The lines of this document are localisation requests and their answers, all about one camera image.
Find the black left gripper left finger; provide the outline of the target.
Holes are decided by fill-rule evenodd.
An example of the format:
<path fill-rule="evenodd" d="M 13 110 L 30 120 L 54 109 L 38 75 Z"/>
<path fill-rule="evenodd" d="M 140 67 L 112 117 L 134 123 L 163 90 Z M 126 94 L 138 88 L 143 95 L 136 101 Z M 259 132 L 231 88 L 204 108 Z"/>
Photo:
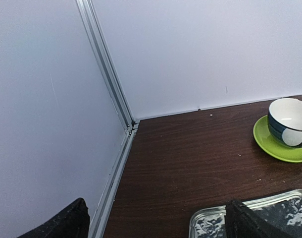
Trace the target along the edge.
<path fill-rule="evenodd" d="M 22 238 L 87 238 L 90 216 L 83 198 L 77 198 L 40 226 L 21 235 Z"/>

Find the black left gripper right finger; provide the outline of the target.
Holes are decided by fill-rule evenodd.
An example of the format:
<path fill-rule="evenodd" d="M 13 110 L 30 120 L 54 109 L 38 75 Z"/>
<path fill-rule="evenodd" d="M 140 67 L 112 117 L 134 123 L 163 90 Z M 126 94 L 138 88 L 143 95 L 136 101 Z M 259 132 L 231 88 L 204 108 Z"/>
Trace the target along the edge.
<path fill-rule="evenodd" d="M 240 200 L 231 200 L 225 208 L 228 238 L 296 238 L 300 234 L 288 228 L 285 204 L 253 210 Z"/>

